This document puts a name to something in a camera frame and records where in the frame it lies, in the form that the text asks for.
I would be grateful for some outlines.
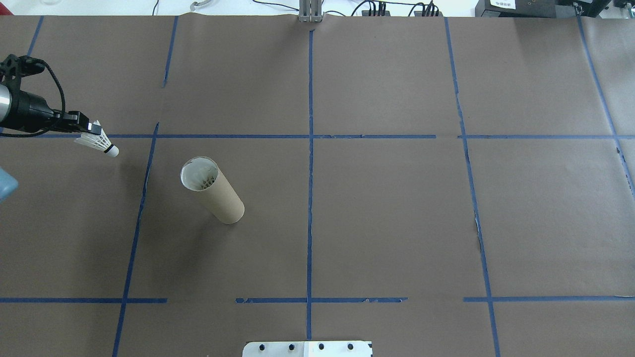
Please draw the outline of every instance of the metal plate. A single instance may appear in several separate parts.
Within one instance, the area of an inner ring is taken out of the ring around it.
[[[370,341],[286,341],[250,342],[243,349],[243,357],[304,356],[304,357],[372,357]]]

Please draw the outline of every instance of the blue tape line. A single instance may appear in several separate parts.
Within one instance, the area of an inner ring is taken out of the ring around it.
[[[31,53],[33,53],[33,48],[36,46],[37,35],[39,35],[39,31],[42,28],[43,22],[44,22],[44,16],[40,16],[40,19],[37,22],[36,31],[33,34],[33,38],[31,39],[31,45],[29,46],[29,51],[27,52],[27,56],[31,56]]]
[[[436,135],[315,135],[316,139],[436,139]]]
[[[478,232],[478,240],[481,245],[481,267],[483,268],[483,280],[485,281],[485,292],[488,297],[491,297],[491,287],[490,287],[490,275],[487,270],[487,258],[485,256],[485,244],[483,242],[483,232],[481,230],[481,218],[479,216],[478,211],[478,202],[476,201],[476,190],[474,189],[474,177],[472,175],[472,165],[470,164],[470,156],[469,156],[469,148],[467,146],[467,133],[465,132],[465,121],[463,119],[463,109],[461,108],[461,103],[458,99],[458,80],[457,80],[457,69],[454,63],[454,52],[452,50],[452,40],[450,36],[450,24],[448,23],[448,18],[444,17],[445,21],[445,33],[448,38],[448,53],[450,54],[450,67],[452,69],[452,80],[454,84],[454,94],[457,101],[457,111],[458,117],[460,119],[461,125],[461,136],[463,141],[463,151],[465,153],[465,165],[467,166],[467,176],[470,183],[470,193],[472,195],[472,208],[474,209],[474,219],[476,221],[476,228]],[[500,346],[498,344],[498,329],[496,327],[496,317],[494,315],[494,304],[488,302],[488,309],[490,311],[490,325],[491,325],[491,336],[494,342],[494,352],[496,357],[500,357]]]
[[[407,297],[314,297],[316,304],[357,304],[360,302],[371,302],[379,304],[399,304],[408,300]]]
[[[126,303],[128,300],[128,292],[130,291],[130,280],[132,279],[132,270],[135,265],[135,256],[137,254],[137,243],[139,242],[139,231],[141,228],[141,216],[144,212],[145,195],[148,190],[148,177],[150,176],[150,168],[152,167],[152,157],[154,156],[154,147],[157,142],[157,133],[159,132],[159,123],[154,127],[152,134],[152,144],[150,145],[150,154],[148,155],[148,165],[145,168],[144,188],[141,193],[141,202],[139,203],[139,213],[137,214],[137,224],[135,226],[135,236],[132,239],[132,249],[130,251],[130,261],[128,262],[128,272],[126,273],[126,284],[123,288],[123,298],[121,301],[121,310],[119,311],[119,322],[117,323],[117,334],[115,335],[115,343],[112,348],[112,357],[116,357],[119,352],[119,341],[121,340],[121,329],[123,328],[123,320],[126,316]]]
[[[120,304],[119,298],[102,297],[0,297],[0,304]],[[128,304],[167,304],[168,299],[128,299]]]
[[[78,138],[79,134],[42,134],[34,138]],[[152,134],[108,134],[109,138],[150,139]],[[614,139],[633,140],[635,135],[466,135],[468,139]],[[159,139],[219,138],[219,139],[307,139],[303,134],[159,134]],[[313,139],[436,139],[434,134],[425,135],[365,135],[365,134],[315,134]]]
[[[499,296],[499,297],[464,297],[463,302],[543,302],[543,301],[629,301],[635,302],[633,296]]]
[[[608,120],[608,126],[611,128],[611,133],[615,139],[615,146],[619,151],[620,160],[622,161],[622,168],[624,169],[624,175],[626,175],[626,181],[629,183],[629,188],[631,189],[631,196],[635,199],[635,185],[633,185],[633,180],[631,176],[631,172],[629,171],[629,165],[626,163],[626,159],[624,158],[624,151],[622,150],[622,146],[620,145],[620,140],[617,138],[617,132],[615,130],[615,125],[613,124],[613,117],[611,117],[611,112],[608,110],[608,105],[606,104],[606,99],[604,96],[604,91],[599,84],[598,74],[595,70],[595,66],[593,65],[593,60],[591,59],[591,53],[589,52],[589,47],[587,45],[587,38],[584,35],[584,28],[582,27],[582,19],[578,16],[578,28],[580,29],[580,37],[582,38],[582,45],[584,47],[584,53],[587,56],[587,61],[589,62],[589,67],[591,68],[591,74],[593,75],[593,81],[596,84],[596,88],[598,89],[598,94],[600,100],[602,101],[602,108],[604,108],[604,113],[606,114],[606,118]]]
[[[309,207],[307,224],[307,340],[311,340],[313,275],[313,31],[309,31]]]
[[[613,139],[613,135],[466,135],[468,139]],[[624,138],[635,138],[627,135]]]
[[[159,138],[307,139],[308,135],[278,134],[160,134]]]
[[[165,84],[168,82],[168,74],[170,73],[170,62],[172,61],[172,50],[174,49],[174,38],[177,36],[178,16],[174,17],[174,24],[172,25],[172,38],[170,39],[170,49],[168,50],[168,60],[165,63],[165,76],[163,77],[162,88],[165,88]]]
[[[371,302],[379,304],[399,304],[408,300],[407,297],[312,297],[313,304],[357,304]],[[236,299],[237,304],[304,304],[305,297],[249,297]]]
[[[145,297],[138,297],[138,298],[128,298],[128,300],[126,300],[126,304],[167,304],[168,303],[168,299],[165,298],[145,298]]]
[[[236,299],[237,304],[305,304],[305,297],[248,297]]]

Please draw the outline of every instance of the black mount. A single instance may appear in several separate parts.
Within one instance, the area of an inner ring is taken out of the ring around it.
[[[63,133],[101,134],[101,126],[91,125],[84,114],[51,109],[44,98],[20,90],[23,77],[40,74],[45,69],[44,61],[29,56],[9,55],[0,62],[0,84],[7,87],[11,95],[9,113],[4,119],[0,118],[0,126],[27,133],[50,128]]]

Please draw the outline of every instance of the cardboard tube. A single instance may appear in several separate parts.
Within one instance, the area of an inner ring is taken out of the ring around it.
[[[181,183],[196,192],[200,202],[224,224],[238,222],[244,204],[214,160],[197,156],[183,165]]]

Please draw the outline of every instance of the badminton shuttlecock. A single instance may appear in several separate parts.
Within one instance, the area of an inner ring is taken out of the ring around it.
[[[99,120],[95,120],[93,123],[99,125]],[[112,145],[110,139],[106,136],[106,132],[102,128],[101,135],[95,135],[91,133],[82,133],[81,136],[75,139],[75,142],[84,146],[92,147],[93,149],[103,151],[104,154],[114,158],[119,155],[119,148]]]

